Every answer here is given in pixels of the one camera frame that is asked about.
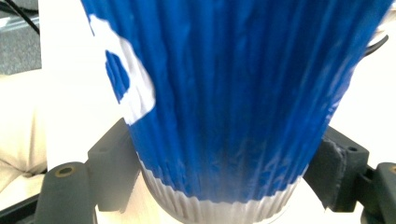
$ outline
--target ribbed texture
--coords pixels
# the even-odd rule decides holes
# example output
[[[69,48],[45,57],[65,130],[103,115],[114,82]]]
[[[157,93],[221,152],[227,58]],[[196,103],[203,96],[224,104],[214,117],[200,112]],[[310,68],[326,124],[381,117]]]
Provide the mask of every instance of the ribbed texture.
[[[146,168],[188,198],[248,203],[302,175],[392,1],[82,2],[152,80],[155,105],[130,126]],[[113,80],[131,81],[115,59]]]
[[[300,178],[297,178],[296,182],[288,185],[285,190],[277,191],[274,196],[264,197],[259,201],[212,203],[209,200],[199,201],[196,197],[187,197],[181,191],[172,190],[160,179],[155,178],[153,173],[145,168],[144,163],[141,163],[146,184],[155,200],[166,212],[183,223],[262,223],[264,219],[273,217],[284,208],[300,181]]]

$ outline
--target white surface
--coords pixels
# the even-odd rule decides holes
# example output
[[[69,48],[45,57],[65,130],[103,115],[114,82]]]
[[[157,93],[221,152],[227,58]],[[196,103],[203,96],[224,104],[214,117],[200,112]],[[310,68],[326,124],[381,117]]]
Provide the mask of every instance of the white surface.
[[[85,161],[86,152],[120,117],[104,57],[77,0],[40,0],[43,69],[53,77],[49,111],[49,168],[67,161]],[[396,118],[396,32],[375,54],[363,59],[332,126],[371,150],[370,164],[396,161],[392,144]],[[353,214],[324,212],[303,181],[289,209],[275,223],[360,223]],[[100,223],[176,223],[154,202],[141,176],[124,214],[99,213]]]
[[[120,118],[105,70],[77,0],[39,1],[41,57],[47,73],[48,166],[88,159],[87,151]]]

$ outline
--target blue paper cup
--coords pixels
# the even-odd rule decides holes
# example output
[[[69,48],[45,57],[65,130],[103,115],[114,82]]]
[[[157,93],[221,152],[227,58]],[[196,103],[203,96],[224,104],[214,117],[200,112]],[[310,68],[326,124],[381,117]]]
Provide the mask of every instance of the blue paper cup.
[[[151,193],[190,223],[286,204],[392,0],[83,0]]]

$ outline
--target black mount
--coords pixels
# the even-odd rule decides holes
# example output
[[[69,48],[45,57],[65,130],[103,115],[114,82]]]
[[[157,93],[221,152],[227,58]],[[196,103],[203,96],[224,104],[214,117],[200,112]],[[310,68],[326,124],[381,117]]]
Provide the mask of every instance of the black mount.
[[[39,196],[1,211],[0,223],[96,223],[96,205],[123,212],[140,171],[123,119],[88,157],[85,164],[69,162],[47,172]],[[334,212],[353,212],[360,202],[362,224],[396,223],[396,164],[380,163],[374,170],[368,157],[365,148],[329,127],[304,179]]]

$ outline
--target white logo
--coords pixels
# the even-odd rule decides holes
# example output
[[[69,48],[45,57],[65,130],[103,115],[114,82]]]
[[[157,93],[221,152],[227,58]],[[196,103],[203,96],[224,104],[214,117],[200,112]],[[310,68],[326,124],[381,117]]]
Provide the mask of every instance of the white logo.
[[[118,36],[108,21],[90,15],[90,26],[95,38],[100,41],[104,51],[117,55],[128,74],[129,89],[120,99],[120,107],[125,122],[129,125],[145,116],[155,105],[155,90],[152,81],[134,54],[132,45],[125,38]]]

